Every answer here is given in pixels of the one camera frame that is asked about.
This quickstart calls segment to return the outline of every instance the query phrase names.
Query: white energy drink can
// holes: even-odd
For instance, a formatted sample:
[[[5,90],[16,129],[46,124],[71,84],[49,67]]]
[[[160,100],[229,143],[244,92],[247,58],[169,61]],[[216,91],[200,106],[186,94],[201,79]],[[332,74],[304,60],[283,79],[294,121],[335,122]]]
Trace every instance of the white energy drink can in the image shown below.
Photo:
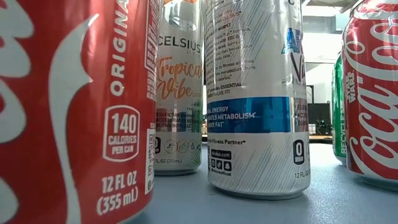
[[[209,0],[205,22],[208,180],[299,196],[310,185],[300,1]]]
[[[156,175],[189,174],[201,164],[203,18],[201,0],[164,0],[157,74]]]

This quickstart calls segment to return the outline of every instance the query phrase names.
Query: celsius can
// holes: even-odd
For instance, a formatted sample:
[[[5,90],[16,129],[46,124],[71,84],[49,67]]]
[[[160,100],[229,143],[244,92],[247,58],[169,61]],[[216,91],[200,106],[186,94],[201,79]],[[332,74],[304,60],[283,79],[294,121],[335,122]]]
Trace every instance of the celsius can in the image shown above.
[[[270,200],[310,185],[300,1],[206,2],[208,180]]]
[[[156,175],[196,172],[203,121],[203,1],[164,0],[159,30]]]
[[[158,11],[0,1],[0,223],[119,223],[149,203]]]
[[[398,190],[398,3],[364,1],[343,32],[347,168]]]
[[[343,93],[343,68],[341,66],[341,54],[338,55],[334,65],[331,80],[331,113],[333,135],[333,152],[336,158],[346,165],[346,125],[344,116]]]

